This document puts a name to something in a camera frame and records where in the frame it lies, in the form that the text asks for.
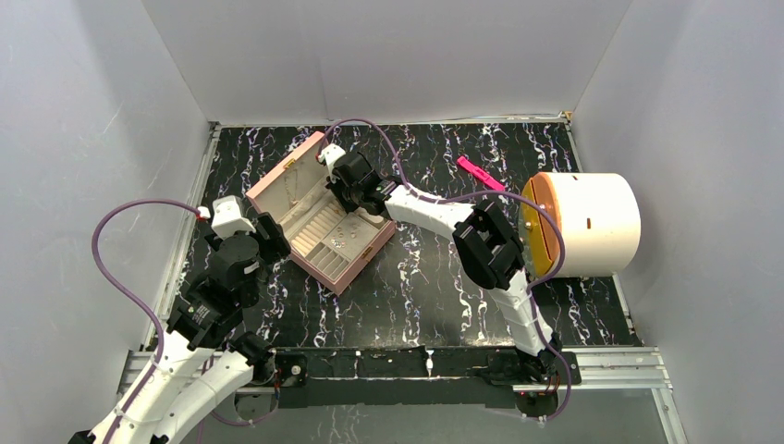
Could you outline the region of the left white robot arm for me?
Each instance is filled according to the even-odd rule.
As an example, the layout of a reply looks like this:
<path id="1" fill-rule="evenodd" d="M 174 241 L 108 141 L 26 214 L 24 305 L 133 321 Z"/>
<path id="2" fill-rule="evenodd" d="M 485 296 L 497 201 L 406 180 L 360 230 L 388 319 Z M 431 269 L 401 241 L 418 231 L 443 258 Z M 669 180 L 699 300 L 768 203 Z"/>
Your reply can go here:
<path id="1" fill-rule="evenodd" d="M 240 387 L 278 375 L 273 346 L 248 332 L 228 342 L 244 309 L 258 300 L 270 265 L 288 256 L 284 230 L 267 213 L 214 228 L 207 269 L 189 285 L 158 349 L 113 411 L 73 443 L 179 443 Z"/>

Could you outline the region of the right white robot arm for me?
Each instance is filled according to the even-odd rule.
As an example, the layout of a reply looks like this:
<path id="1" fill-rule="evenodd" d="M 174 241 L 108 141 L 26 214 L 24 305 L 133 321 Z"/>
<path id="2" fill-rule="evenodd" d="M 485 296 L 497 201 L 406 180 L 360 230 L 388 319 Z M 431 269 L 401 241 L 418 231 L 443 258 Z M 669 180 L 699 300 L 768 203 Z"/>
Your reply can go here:
<path id="1" fill-rule="evenodd" d="M 539 319 L 524 270 L 523 244 L 499 205 L 449 203 L 394 176 L 381 176 L 358 153 L 330 145 L 316 156 L 329 174 L 326 183 L 344 210 L 363 210 L 408 223 L 451 240 L 465 275 L 488 291 L 501 310 L 520 360 L 521 376 L 543 383 L 557 372 L 557 341 Z"/>

